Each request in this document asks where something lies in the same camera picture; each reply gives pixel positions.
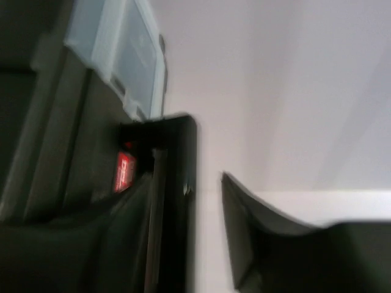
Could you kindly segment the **black plastic toolbox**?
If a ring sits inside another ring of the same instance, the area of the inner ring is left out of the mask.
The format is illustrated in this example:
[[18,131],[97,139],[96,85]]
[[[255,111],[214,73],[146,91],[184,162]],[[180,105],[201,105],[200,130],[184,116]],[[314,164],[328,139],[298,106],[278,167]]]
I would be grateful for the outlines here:
[[1,222],[112,194],[120,126],[159,117],[166,84],[148,1],[2,1]]

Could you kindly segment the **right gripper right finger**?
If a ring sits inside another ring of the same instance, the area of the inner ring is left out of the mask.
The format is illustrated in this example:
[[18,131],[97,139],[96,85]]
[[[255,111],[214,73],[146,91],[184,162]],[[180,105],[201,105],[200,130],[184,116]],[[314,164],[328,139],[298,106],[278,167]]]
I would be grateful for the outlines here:
[[389,292],[390,222],[325,228],[298,221],[223,173],[222,204],[238,292]]

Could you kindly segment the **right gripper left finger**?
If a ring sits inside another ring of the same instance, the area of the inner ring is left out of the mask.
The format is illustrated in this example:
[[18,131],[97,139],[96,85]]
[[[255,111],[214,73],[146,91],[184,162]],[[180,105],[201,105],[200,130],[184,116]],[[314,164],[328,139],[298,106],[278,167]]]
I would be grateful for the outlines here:
[[184,292],[188,212],[196,184],[190,115],[123,129],[130,186],[47,218],[1,225],[2,292]]

